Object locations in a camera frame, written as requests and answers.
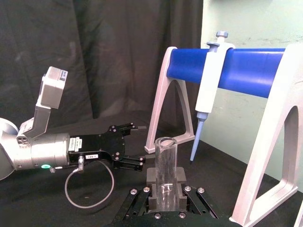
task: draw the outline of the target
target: screw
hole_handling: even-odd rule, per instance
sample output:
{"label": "screw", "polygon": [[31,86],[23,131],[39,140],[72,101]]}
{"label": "screw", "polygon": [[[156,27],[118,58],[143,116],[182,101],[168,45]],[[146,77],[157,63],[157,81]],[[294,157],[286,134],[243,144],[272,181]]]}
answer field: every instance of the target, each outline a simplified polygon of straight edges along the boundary
{"label": "screw", "polygon": [[205,190],[204,190],[204,188],[198,188],[198,192],[199,192],[199,193],[204,193]]}
{"label": "screw", "polygon": [[182,218],[182,219],[184,219],[186,217],[186,213],[180,212],[179,213],[179,217]]}
{"label": "screw", "polygon": [[155,219],[160,219],[161,218],[161,214],[160,213],[155,213],[155,215],[153,217]]}
{"label": "screw", "polygon": [[138,191],[137,191],[137,189],[135,189],[135,188],[133,188],[133,189],[131,190],[131,194],[132,194],[132,195],[136,195],[137,192],[138,192]]}
{"label": "screw", "polygon": [[216,34],[217,37],[224,37],[227,38],[228,37],[228,32],[225,31],[218,31]]}
{"label": "screw", "polygon": [[191,190],[191,187],[190,186],[186,186],[184,189],[185,189],[185,191],[189,192]]}
{"label": "screw", "polygon": [[146,186],[146,187],[143,188],[143,191],[144,191],[144,192],[149,192],[149,191],[150,191],[150,188]]}

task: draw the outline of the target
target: black curtain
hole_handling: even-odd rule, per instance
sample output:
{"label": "black curtain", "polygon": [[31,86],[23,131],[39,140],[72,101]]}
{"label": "black curtain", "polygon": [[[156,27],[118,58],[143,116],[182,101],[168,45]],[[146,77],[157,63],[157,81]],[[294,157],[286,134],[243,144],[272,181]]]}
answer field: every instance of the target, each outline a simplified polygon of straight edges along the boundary
{"label": "black curtain", "polygon": [[[19,126],[33,116],[49,66],[69,72],[50,127],[151,114],[166,48],[200,47],[202,9],[201,0],[0,1],[0,117]],[[198,85],[187,88],[194,114]],[[183,121],[177,97],[170,88],[161,115],[172,125]]]}

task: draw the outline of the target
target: light green wall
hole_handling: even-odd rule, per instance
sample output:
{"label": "light green wall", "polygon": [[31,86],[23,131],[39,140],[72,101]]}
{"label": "light green wall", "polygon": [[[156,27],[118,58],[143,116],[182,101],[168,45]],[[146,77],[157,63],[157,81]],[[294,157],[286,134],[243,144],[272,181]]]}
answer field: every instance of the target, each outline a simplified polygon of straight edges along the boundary
{"label": "light green wall", "polygon": [[[303,42],[303,0],[204,0],[201,47],[219,30],[238,48],[285,48]],[[248,163],[267,99],[219,89],[201,139]],[[280,133],[266,173],[280,180],[283,159]],[[303,191],[303,161],[299,169]]]}

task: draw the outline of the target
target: glass beaker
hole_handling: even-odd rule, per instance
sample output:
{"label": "glass beaker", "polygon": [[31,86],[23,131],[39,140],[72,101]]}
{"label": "glass beaker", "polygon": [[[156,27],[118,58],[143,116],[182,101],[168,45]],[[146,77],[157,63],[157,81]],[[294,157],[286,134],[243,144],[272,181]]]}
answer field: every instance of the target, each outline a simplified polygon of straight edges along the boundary
{"label": "glass beaker", "polygon": [[155,141],[157,211],[178,210],[177,149],[174,138],[161,137]]}

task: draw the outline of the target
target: gray cable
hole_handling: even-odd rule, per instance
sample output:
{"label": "gray cable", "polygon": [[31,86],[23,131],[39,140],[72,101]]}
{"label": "gray cable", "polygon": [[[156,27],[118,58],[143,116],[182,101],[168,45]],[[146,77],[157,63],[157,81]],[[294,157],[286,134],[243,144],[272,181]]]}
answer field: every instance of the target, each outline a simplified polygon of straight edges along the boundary
{"label": "gray cable", "polygon": [[71,176],[73,176],[76,172],[79,171],[78,168],[77,168],[77,169],[74,169],[74,170],[71,172],[71,174],[69,174],[69,176],[66,178],[64,190],[65,190],[65,195],[66,195],[67,200],[68,200],[72,205],[74,205],[75,207],[78,207],[78,208],[81,208],[81,209],[89,209],[89,208],[96,207],[96,206],[100,205],[101,203],[103,203],[105,200],[107,200],[107,199],[109,198],[109,196],[111,195],[111,193],[113,192],[113,189],[114,189],[114,186],[115,186],[114,175],[113,175],[112,171],[107,167],[107,165],[104,164],[104,162],[102,162],[102,161],[98,161],[98,162],[102,163],[102,164],[106,167],[106,169],[108,170],[110,176],[112,177],[112,188],[110,189],[110,191],[109,191],[109,193],[107,194],[107,196],[106,196],[103,200],[101,200],[100,202],[97,202],[96,204],[91,205],[91,206],[80,206],[80,205],[74,203],[74,202],[70,199],[70,197],[69,197],[69,195],[68,195],[68,193],[67,193],[67,184],[68,184],[69,179],[71,178]]}

